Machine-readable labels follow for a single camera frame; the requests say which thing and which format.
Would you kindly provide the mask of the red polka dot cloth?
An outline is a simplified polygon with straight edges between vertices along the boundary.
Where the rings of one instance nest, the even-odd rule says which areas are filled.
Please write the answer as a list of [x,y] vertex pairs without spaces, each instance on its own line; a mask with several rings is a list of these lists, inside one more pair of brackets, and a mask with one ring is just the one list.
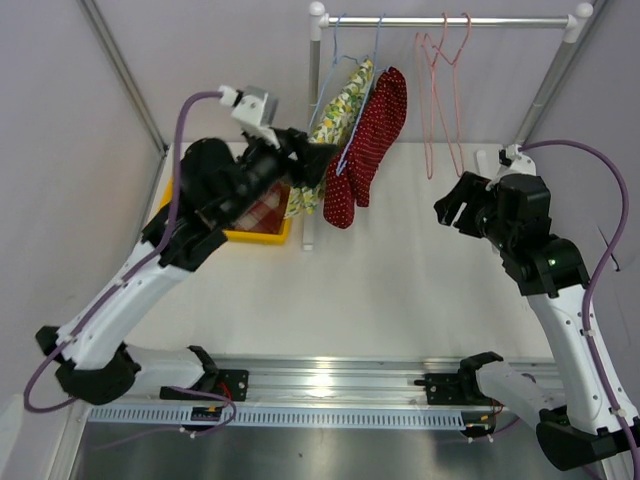
[[330,163],[323,217],[332,226],[349,228],[356,209],[369,206],[373,180],[404,127],[407,106],[406,79],[400,70],[390,67],[378,77],[351,144]]

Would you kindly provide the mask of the lemon print skirt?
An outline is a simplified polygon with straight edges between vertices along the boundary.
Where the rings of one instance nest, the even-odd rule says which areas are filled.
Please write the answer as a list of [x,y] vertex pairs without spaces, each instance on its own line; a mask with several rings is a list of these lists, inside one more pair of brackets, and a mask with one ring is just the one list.
[[[371,59],[366,59],[358,65],[338,95],[316,115],[309,136],[311,143],[332,144],[340,148],[347,143],[364,103],[365,94],[371,86],[373,74],[374,63]],[[316,187],[291,188],[285,217],[292,218],[302,213],[312,214],[323,200],[325,191],[326,173],[323,173]]]

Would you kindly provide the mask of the blue wire hanger back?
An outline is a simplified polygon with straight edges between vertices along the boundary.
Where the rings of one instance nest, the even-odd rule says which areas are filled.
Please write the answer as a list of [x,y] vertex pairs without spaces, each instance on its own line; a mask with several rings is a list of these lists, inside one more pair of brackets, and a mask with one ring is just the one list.
[[354,125],[353,125],[353,129],[351,131],[351,134],[350,134],[350,137],[349,137],[347,143],[344,146],[344,150],[343,150],[343,152],[342,152],[342,154],[340,156],[340,159],[338,161],[338,164],[336,166],[335,173],[336,173],[337,177],[340,177],[343,174],[343,172],[346,169],[346,167],[347,167],[347,163],[348,163],[347,154],[348,154],[348,151],[349,151],[349,149],[350,149],[350,147],[351,147],[351,145],[352,145],[352,143],[354,141],[358,126],[359,126],[359,124],[361,122],[361,118],[363,116],[363,112],[364,112],[365,106],[367,104],[367,101],[369,99],[371,90],[373,88],[373,82],[374,82],[374,77],[375,77],[375,73],[376,73],[376,67],[377,67],[377,64],[378,64],[378,57],[379,57],[380,31],[382,29],[383,22],[384,22],[385,18],[386,18],[386,15],[382,14],[379,17],[379,19],[377,21],[377,24],[376,24],[376,33],[375,33],[375,38],[374,38],[374,48],[373,48],[372,60],[371,60],[371,62],[372,62],[371,78],[368,80],[368,83],[366,84],[366,89],[365,89],[365,93],[364,93],[364,96],[363,96],[363,100],[361,102],[360,109],[358,110],[358,114],[356,116],[356,119],[355,119],[355,122],[354,122]]

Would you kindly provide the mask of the blue wire hanger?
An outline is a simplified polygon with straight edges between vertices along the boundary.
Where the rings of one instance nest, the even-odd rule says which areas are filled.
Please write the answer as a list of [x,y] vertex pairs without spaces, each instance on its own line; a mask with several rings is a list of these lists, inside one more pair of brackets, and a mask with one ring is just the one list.
[[[341,14],[332,17],[321,2],[312,2],[309,8],[309,65],[308,65],[308,107],[307,130],[311,132],[315,120],[323,106],[325,92],[333,80],[336,70],[342,63],[358,65],[364,57],[354,57],[340,52],[340,28],[347,28],[355,16]],[[327,71],[321,75],[323,32],[332,31],[333,47]]]
[[375,33],[375,38],[374,38],[374,48],[373,48],[372,60],[371,60],[371,62],[372,62],[371,78],[368,80],[368,83],[366,84],[366,89],[365,89],[365,93],[364,93],[364,96],[363,96],[363,100],[361,102],[360,109],[358,110],[358,114],[356,116],[356,119],[355,119],[355,122],[354,122],[354,125],[353,125],[353,129],[351,131],[351,134],[350,134],[350,137],[349,137],[347,143],[344,146],[344,150],[343,150],[343,152],[342,152],[342,154],[340,156],[340,159],[338,161],[338,164],[336,166],[335,173],[336,173],[337,177],[340,177],[343,174],[343,172],[346,169],[346,167],[347,167],[347,163],[348,163],[347,154],[348,154],[348,151],[349,151],[349,149],[350,149],[350,147],[351,147],[351,145],[352,145],[352,143],[354,141],[358,126],[359,126],[359,124],[361,122],[361,118],[363,116],[363,112],[364,112],[365,106],[367,104],[367,101],[369,99],[371,90],[373,88],[373,82],[374,82],[374,77],[375,77],[375,73],[376,73],[376,67],[377,67],[377,64],[378,64],[378,57],[379,57],[380,31],[382,29],[383,22],[384,22],[385,18],[386,18],[386,15],[382,14],[379,17],[379,19],[377,21],[377,24],[376,24],[376,33]]

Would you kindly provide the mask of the blue wire hanger front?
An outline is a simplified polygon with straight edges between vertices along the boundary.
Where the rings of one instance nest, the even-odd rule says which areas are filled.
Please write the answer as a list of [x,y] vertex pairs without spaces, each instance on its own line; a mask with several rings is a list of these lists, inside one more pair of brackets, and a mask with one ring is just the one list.
[[[340,52],[340,28],[347,28],[355,16],[341,14],[332,17],[321,2],[312,2],[309,8],[309,65],[308,65],[308,107],[307,130],[311,132],[315,120],[323,106],[325,92],[333,80],[336,70],[342,63],[358,65],[364,57],[354,57]],[[332,31],[333,47],[327,71],[321,75],[323,32]]]

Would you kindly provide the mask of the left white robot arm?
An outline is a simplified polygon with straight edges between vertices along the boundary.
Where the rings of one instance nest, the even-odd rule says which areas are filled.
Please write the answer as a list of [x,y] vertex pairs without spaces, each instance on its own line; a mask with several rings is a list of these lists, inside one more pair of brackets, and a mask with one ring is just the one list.
[[338,151],[293,128],[276,130],[275,138],[270,143],[248,136],[239,157],[218,138],[192,143],[179,163],[179,197],[145,226],[96,303],[62,327],[37,332],[71,399],[105,405],[126,395],[204,400],[215,392],[219,369],[203,347],[150,350],[128,345],[125,338],[226,242],[226,230],[272,186],[317,185]]

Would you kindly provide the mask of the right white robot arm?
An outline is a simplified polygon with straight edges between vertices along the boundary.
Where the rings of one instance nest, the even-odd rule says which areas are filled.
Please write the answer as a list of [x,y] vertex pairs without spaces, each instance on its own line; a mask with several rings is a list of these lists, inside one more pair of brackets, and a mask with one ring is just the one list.
[[456,389],[468,403],[488,398],[506,406],[534,430],[544,455],[561,471],[625,452],[637,463],[639,413],[583,304],[590,279],[581,253],[551,231],[550,201],[539,176],[507,174],[492,182],[466,172],[435,202],[440,224],[497,249],[543,328],[563,394],[553,396],[494,352],[462,360]]

